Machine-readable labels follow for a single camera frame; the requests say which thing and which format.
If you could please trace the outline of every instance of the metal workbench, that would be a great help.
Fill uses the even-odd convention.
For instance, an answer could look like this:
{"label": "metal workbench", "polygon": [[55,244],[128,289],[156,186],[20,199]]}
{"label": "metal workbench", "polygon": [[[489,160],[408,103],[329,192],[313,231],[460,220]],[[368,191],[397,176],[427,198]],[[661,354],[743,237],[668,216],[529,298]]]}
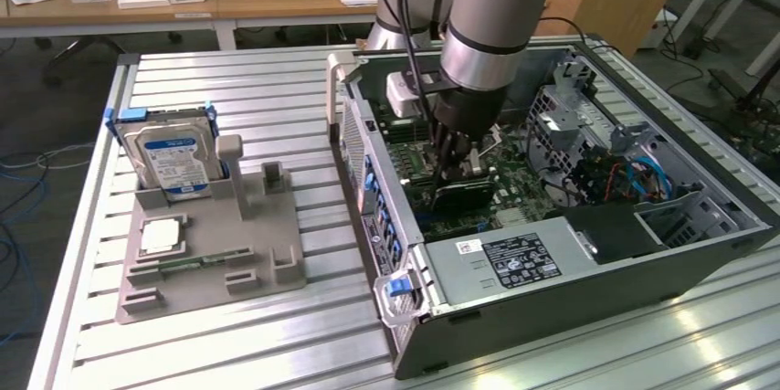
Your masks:
{"label": "metal workbench", "polygon": [[[439,374],[392,379],[325,137],[325,57],[352,47],[143,56],[117,67],[108,106],[213,102],[241,134],[245,171],[292,170],[308,286],[128,325],[113,322],[136,177],[103,128],[80,199],[31,388],[777,388],[780,246],[733,261],[683,297],[524,344]],[[604,59],[775,210],[777,187],[649,84]],[[633,109],[597,83],[624,121]],[[521,324],[521,321],[507,324]]]}

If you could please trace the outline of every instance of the robotic arm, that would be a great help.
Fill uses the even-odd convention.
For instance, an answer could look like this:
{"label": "robotic arm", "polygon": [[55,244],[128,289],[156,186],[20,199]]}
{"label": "robotic arm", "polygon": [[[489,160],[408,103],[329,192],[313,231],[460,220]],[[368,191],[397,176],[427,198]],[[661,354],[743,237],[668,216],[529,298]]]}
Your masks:
{"label": "robotic arm", "polygon": [[[421,93],[411,75],[391,74],[395,77],[388,80],[393,85],[388,87],[391,103],[408,101],[413,95],[431,104],[437,179],[459,180],[479,166],[475,163],[479,144],[499,118],[544,4],[545,0],[408,0],[408,28],[416,47],[427,44],[432,20],[444,22],[448,17],[441,66],[437,72],[425,72],[432,74],[425,75],[420,84]],[[388,4],[380,0],[369,49],[404,46],[397,5],[395,0]],[[399,79],[405,80],[407,88],[395,87]]]}

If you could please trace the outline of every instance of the hard drive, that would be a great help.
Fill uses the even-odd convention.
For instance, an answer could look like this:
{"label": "hard drive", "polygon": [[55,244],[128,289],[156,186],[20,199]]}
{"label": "hard drive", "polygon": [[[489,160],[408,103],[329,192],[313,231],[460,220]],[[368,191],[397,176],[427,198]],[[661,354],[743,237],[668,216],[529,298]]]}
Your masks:
{"label": "hard drive", "polygon": [[127,109],[107,125],[127,152],[143,189],[160,188],[169,201],[209,196],[208,182],[225,178],[216,154],[212,106],[176,111]]}

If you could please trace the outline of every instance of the circuit board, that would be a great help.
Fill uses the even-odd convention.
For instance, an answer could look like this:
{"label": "circuit board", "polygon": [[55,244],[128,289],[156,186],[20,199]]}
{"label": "circuit board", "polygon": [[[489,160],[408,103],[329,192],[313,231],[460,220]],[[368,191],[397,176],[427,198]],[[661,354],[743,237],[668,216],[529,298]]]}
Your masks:
{"label": "circuit board", "polygon": [[495,168],[485,177],[495,189],[488,205],[469,208],[469,204],[463,203],[457,211],[448,212],[431,209],[432,147],[425,141],[388,144],[389,158],[427,242],[531,223],[556,215],[557,205],[523,160],[520,139],[508,127],[503,129],[500,139],[489,150],[483,150],[481,156],[488,167]]}

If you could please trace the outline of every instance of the gray floor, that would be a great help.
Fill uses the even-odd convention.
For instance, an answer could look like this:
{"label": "gray floor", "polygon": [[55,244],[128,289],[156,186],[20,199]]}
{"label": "gray floor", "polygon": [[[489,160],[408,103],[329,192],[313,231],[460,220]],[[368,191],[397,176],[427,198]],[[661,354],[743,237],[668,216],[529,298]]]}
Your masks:
{"label": "gray floor", "polygon": [[[671,0],[669,7],[683,11],[689,0]],[[709,0],[697,17],[701,23],[709,16],[720,0]],[[351,37],[364,37],[367,26],[347,26]],[[696,64],[703,68],[720,68],[729,71],[737,80],[752,86],[756,79],[743,70],[759,54],[773,34],[780,30],[780,18],[751,4],[743,5],[719,39],[719,54],[707,52]],[[273,34],[275,29],[259,33],[240,32],[243,47],[277,47],[321,45],[327,43],[324,26],[301,26],[289,29],[289,39],[284,43]],[[680,42],[695,35],[691,29]],[[183,33],[179,45],[169,43],[165,34],[119,36],[117,41],[128,51],[137,53],[191,52],[216,50],[213,33],[192,31]],[[68,144],[89,142],[100,124],[107,91],[112,78],[115,56],[101,47],[91,48],[80,54],[61,70],[64,85],[47,89],[40,83],[39,72],[48,58],[69,42],[71,38],[55,38],[55,48],[39,50],[32,39],[20,39],[8,53],[0,57],[0,155],[19,152],[40,152]],[[331,42],[336,43],[335,33]],[[0,41],[0,48],[9,40]],[[656,51],[643,51],[633,62],[647,75],[663,86],[689,78],[696,72]],[[707,88],[705,79],[689,82],[675,89],[675,93],[691,99],[716,105],[723,98],[721,92]],[[767,98],[780,98],[780,79]],[[56,164],[79,161],[87,152],[67,155]],[[0,389],[24,388],[29,368],[36,354],[37,337],[43,329],[43,319],[56,283],[59,264],[64,254],[69,227],[76,213],[79,194],[85,169],[51,171],[49,196],[36,211],[36,223],[31,221],[13,225],[16,239],[27,249],[32,260],[36,285],[41,290],[41,312],[23,330],[21,338],[0,347]],[[0,206],[23,190],[19,182],[0,179]],[[0,279],[5,279],[9,265],[0,265]],[[32,308],[31,293],[23,276],[0,292],[0,338],[13,332],[24,321]]]}

